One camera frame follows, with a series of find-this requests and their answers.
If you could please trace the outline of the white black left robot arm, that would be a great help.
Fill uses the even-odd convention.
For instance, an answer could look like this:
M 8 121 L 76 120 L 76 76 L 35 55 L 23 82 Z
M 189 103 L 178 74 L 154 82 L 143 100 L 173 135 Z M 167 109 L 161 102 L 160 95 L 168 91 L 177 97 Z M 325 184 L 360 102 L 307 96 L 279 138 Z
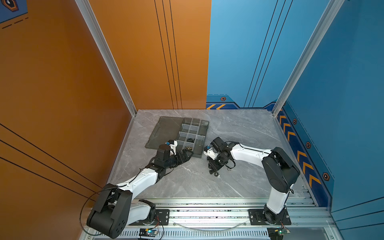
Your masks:
M 169 141 L 159 146 L 156 155 L 139 173 L 120 184 L 106 184 L 97 192 L 97 200 L 90 211 L 86 226 L 106 235 L 117 238 L 127 225 L 137 221 L 146 224 L 156 218 L 156 205 L 147 200 L 133 200 L 147 188 L 158 183 L 168 172 L 186 162 L 192 156 L 189 149 L 177 150 L 177 141 Z

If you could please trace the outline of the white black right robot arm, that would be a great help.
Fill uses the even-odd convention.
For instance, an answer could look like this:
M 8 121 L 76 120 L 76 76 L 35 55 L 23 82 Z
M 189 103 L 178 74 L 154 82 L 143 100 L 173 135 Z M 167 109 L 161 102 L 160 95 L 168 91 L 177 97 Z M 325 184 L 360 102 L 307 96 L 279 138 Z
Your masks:
M 262 167 L 271 185 L 271 192 L 263 210 L 249 212 L 251 223 L 282 226 L 292 224 L 286 202 L 289 194 L 294 193 L 293 186 L 300 176 L 300 169 L 282 148 L 263 150 L 216 138 L 209 146 L 204 147 L 204 154 L 209 161 L 210 174 L 216 177 L 221 168 L 231 169 L 228 162 L 235 166 L 236 161 L 243 161 Z

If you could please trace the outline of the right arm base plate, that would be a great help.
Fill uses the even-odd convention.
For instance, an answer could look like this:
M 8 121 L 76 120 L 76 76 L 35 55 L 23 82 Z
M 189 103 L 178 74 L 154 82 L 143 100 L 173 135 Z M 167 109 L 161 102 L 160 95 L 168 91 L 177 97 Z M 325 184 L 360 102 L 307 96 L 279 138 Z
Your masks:
M 273 213 L 269 209 L 249 209 L 249 219 L 252 226 L 256 225 L 284 225 L 290 226 L 292 224 L 291 218 L 287 208 L 279 214 Z

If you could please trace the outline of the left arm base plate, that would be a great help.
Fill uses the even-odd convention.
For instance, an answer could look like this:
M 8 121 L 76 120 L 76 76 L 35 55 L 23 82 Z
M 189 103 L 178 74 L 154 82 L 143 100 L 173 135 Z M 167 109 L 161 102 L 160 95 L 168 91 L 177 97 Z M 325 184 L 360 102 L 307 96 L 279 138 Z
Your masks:
M 156 209 L 156 213 L 153 220 L 140 220 L 136 221 L 133 225 L 136 226 L 155 226 L 158 221 L 160 221 L 160 225 L 168 226 L 170 220 L 170 210 L 169 209 Z

